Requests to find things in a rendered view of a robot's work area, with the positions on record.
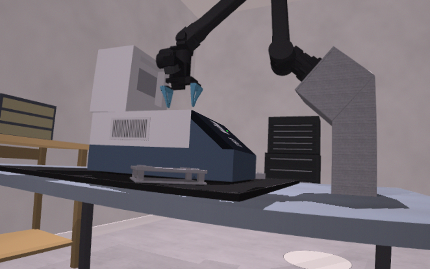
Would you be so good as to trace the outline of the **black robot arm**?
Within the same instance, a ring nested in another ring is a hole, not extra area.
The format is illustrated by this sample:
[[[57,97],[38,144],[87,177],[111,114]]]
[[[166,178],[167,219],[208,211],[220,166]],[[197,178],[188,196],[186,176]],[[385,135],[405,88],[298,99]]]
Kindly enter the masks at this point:
[[[170,75],[169,78],[190,76],[194,50],[215,27],[245,1],[220,0],[201,18],[184,27],[175,37],[177,41],[175,46],[158,52],[156,56],[158,68],[164,68],[165,74]],[[271,68],[280,76],[292,72],[302,82],[322,58],[311,57],[298,46],[293,47],[289,35],[287,0],[271,0],[271,3],[272,43],[268,48]]]

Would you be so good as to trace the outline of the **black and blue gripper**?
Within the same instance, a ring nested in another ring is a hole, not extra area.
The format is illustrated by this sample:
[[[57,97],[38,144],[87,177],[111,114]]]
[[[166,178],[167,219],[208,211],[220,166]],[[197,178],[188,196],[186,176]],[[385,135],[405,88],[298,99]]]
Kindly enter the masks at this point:
[[[175,83],[177,81],[178,81],[178,83]],[[160,89],[162,91],[162,94],[163,94],[165,102],[166,102],[166,106],[168,108],[171,105],[171,99],[172,99],[174,90],[185,90],[186,85],[190,85],[192,107],[195,106],[198,97],[200,96],[200,94],[203,91],[203,88],[201,87],[201,85],[192,76],[166,78],[166,83],[171,83],[171,87],[160,86]],[[195,92],[196,92],[196,95],[195,95]],[[167,96],[167,94],[168,94],[168,96]]]

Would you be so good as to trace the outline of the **white real-time pcr cycler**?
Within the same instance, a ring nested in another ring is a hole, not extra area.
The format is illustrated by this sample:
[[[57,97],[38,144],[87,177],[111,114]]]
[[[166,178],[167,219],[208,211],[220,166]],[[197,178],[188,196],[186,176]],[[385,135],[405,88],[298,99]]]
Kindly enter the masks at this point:
[[[160,86],[169,76],[135,45],[98,50],[87,170],[133,174],[139,164],[208,170],[217,183],[255,179],[256,154],[224,125],[167,110]]]

